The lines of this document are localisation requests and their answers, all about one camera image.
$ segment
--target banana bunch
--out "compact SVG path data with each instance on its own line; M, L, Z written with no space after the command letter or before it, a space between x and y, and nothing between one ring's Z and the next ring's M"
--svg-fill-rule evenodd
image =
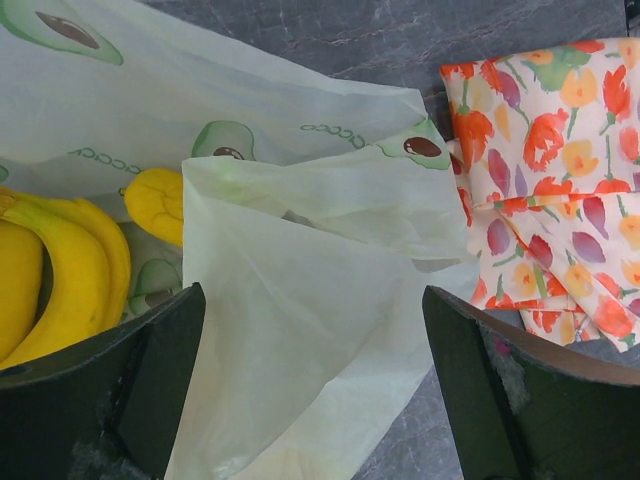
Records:
M35 321L43 249L53 287ZM66 348L117 325L131 276L118 225L84 199L0 187L0 369Z

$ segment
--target yellow squash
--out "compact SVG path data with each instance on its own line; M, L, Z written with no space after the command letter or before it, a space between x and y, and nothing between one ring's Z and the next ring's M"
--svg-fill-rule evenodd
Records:
M182 246L182 175L166 168L139 173L124 192L131 219L144 231Z

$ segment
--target yellow flower print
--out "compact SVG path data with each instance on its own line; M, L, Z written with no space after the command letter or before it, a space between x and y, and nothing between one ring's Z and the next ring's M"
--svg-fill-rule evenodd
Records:
M461 102L463 100L465 85L468 88L468 81L454 81L447 83L447 91L449 92L449 103L451 104L451 111L457 112L460 109Z
M633 250L640 249L640 215L628 215L620 220L618 230Z
M586 177L598 166L598 159L591 156L591 140L567 143L562 149L562 163L572 177Z
M623 260L622 273L631 285L640 287L640 263Z
M572 297L588 297L593 292L589 270L578 263L571 265L563 278L565 288Z
M491 111L495 95L481 76L477 75L469 79L469 97L471 98L469 102L471 110L483 113Z
M532 297L538 288L533 268L526 262L522 262L514 269L513 281L516 284L518 293L525 298Z
M507 104L503 103L494 113L496 117L496 127L502 134L507 142L511 141L511 126L509 125L509 111L507 110Z
M560 330L560 342L562 345L568 345L575 340L576 329L573 325L573 313L562 312L558 319Z
M620 56L627 70L631 70L640 59L640 42L635 38L621 38L618 40Z
M551 50L536 50L534 52L523 53L521 56L534 65L546 65L553 61L553 52Z
M586 67L580 71L580 74L571 70L560 90L560 98L571 108L589 105L597 96L598 81L593 72Z

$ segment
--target gray floor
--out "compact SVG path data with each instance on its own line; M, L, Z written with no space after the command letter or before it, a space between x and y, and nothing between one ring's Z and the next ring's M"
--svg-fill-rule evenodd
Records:
M626 34L623 0L144 1L330 76L419 88L446 138L451 125L441 64ZM517 314L508 321L518 322ZM637 348L624 356L605 341L574 348L640 365ZM460 475L432 370L354 480Z

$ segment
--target floral print bag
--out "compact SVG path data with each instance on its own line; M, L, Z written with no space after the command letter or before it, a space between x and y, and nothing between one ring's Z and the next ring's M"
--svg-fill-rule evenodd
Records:
M640 334L640 41L443 66L473 303L555 343Z

